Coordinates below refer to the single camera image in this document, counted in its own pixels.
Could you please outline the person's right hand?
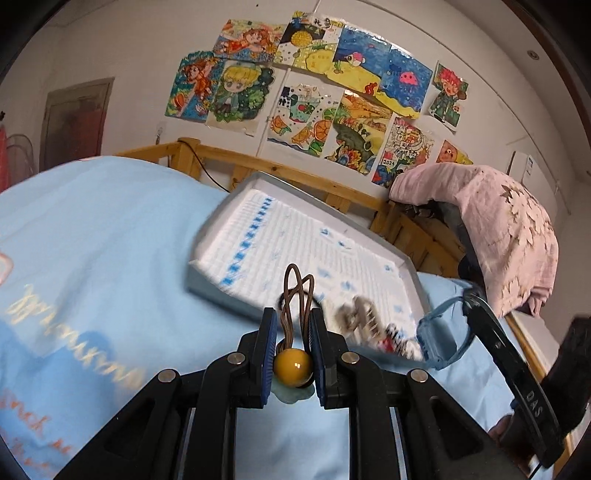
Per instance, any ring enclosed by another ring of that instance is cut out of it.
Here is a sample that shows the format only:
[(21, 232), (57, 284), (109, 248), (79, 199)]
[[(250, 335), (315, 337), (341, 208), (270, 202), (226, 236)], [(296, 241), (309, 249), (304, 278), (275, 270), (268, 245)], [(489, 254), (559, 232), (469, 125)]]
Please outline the person's right hand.
[(535, 453), (529, 429), (516, 413), (502, 417), (489, 436), (516, 463), (528, 463)]

